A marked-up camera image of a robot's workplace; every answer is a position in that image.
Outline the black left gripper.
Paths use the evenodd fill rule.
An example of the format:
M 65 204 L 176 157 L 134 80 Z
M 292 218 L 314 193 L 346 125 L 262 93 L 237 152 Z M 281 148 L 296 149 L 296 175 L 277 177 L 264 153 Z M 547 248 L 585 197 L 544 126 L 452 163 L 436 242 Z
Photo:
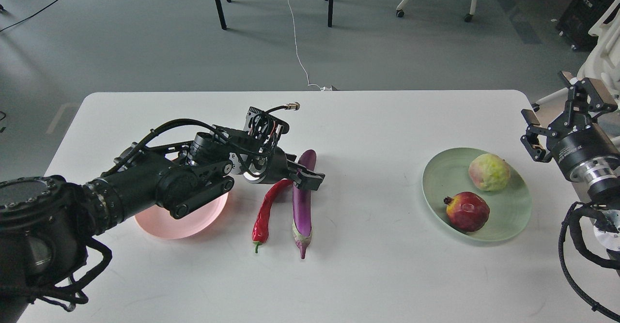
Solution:
M 317 191 L 326 176 L 313 171 L 316 166 L 315 154 L 296 156 L 275 147 L 268 157 L 257 158 L 242 154 L 241 159 L 245 164 L 245 167 L 242 166 L 242 175 L 251 184 L 270 185 L 288 178 L 298 190 Z M 299 166 L 289 170 L 288 160 L 305 168 Z

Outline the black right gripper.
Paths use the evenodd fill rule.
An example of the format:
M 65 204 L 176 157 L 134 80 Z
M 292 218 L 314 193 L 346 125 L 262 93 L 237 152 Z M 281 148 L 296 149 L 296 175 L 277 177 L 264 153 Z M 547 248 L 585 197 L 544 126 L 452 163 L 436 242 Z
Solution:
M 619 168 L 619 151 L 610 137 L 598 125 L 598 118 L 617 112 L 619 103 L 606 85 L 595 78 L 577 79 L 571 72 L 559 74 L 568 89 L 564 111 L 558 117 L 567 135 L 541 127 L 531 109 L 522 109 L 527 123 L 521 143 L 534 162 L 549 163 L 555 160 L 558 168 L 571 182 L 597 184 L 607 178 L 616 178 Z M 547 149 L 538 136 L 549 137 Z

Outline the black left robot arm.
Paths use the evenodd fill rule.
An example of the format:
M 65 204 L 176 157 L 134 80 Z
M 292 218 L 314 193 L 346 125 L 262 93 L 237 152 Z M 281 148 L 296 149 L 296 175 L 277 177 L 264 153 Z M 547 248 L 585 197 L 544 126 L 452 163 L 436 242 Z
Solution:
M 228 193 L 235 174 L 253 184 L 288 180 L 316 191 L 324 174 L 279 146 L 288 123 L 248 109 L 244 129 L 175 119 L 152 129 L 83 185 L 60 175 L 1 183 L 1 321 L 36 300 L 71 312 L 111 261 L 96 235 L 159 206 L 182 219 Z

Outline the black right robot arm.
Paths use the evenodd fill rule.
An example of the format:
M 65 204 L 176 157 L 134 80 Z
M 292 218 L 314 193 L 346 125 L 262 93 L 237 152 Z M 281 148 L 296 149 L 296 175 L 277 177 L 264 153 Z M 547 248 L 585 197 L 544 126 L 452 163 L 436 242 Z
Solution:
M 598 123 L 600 116 L 618 109 L 618 103 L 598 79 L 577 79 L 570 72 L 560 72 L 567 88 L 563 111 L 547 126 L 541 126 L 536 116 L 538 103 L 523 109 L 521 115 L 527 123 L 521 143 L 535 162 L 554 161 L 565 180 L 587 185 L 589 202 L 574 202 L 561 224 L 558 239 L 560 266 L 574 292 L 589 305 L 591 310 L 619 321 L 619 315 L 589 296 L 577 285 L 565 263 L 564 243 L 567 235 L 575 249 L 596 265 L 619 270 L 619 252 L 607 251 L 605 259 L 589 250 L 583 240 L 581 220 L 593 221 L 596 231 L 619 234 L 619 151 Z

